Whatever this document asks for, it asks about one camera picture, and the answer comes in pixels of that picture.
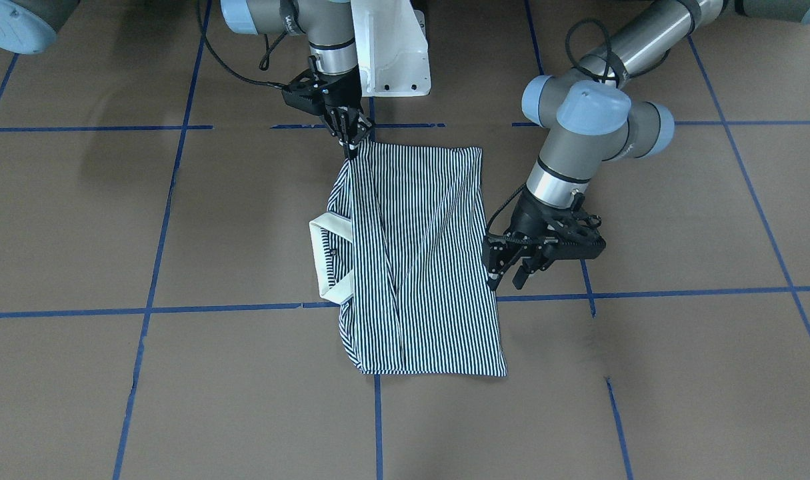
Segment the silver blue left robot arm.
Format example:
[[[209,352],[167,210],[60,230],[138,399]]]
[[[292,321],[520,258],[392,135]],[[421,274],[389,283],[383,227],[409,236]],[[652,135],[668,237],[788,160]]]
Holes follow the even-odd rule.
[[[810,25],[810,1],[655,1],[617,33],[592,24],[605,40],[582,57],[564,46],[572,67],[560,76],[541,75],[521,96],[521,112],[548,131],[527,181],[511,196],[515,209],[500,235],[487,232],[482,261],[495,291],[517,267],[521,289],[536,271],[556,261],[594,259],[605,249],[601,218],[585,212],[585,192],[603,162],[646,158],[669,146],[674,117],[651,101],[633,101],[623,91],[631,80],[664,63],[676,43],[723,13]]]

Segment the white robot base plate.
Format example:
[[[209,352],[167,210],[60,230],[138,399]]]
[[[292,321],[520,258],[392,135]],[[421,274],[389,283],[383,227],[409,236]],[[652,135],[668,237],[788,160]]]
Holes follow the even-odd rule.
[[[432,80],[424,12],[411,1],[352,1],[364,97],[423,97]]]

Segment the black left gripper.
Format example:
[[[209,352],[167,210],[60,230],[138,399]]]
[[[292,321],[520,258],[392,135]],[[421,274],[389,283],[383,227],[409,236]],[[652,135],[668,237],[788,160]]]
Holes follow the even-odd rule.
[[[584,210],[585,198],[573,189],[570,207],[558,209],[542,203],[528,188],[518,187],[486,224],[482,262],[488,289],[496,291],[515,264],[520,268],[513,286],[521,291],[530,276],[548,270],[555,261],[599,257],[607,246],[599,232],[602,221]],[[515,203],[515,208],[508,228],[501,235],[493,233],[493,222],[510,203]]]

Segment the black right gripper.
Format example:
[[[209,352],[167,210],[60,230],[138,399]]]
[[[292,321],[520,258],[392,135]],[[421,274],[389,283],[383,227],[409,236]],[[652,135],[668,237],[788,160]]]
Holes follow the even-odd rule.
[[[347,160],[357,157],[360,146],[373,133],[373,119],[362,108],[360,70],[326,74],[311,68],[286,84],[285,104],[321,119],[332,137],[343,145]]]

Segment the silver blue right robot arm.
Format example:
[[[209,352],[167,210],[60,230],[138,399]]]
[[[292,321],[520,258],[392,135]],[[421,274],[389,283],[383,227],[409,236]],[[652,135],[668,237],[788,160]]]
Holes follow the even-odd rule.
[[[78,8],[77,1],[0,1],[0,48],[36,55],[57,40]],[[279,90],[285,104],[320,119],[349,160],[374,129],[362,107],[362,84],[349,1],[222,1],[225,24],[234,33],[274,36],[259,62],[267,70],[271,55],[286,37],[308,40],[307,69],[287,84],[255,80],[229,68],[235,78]]]

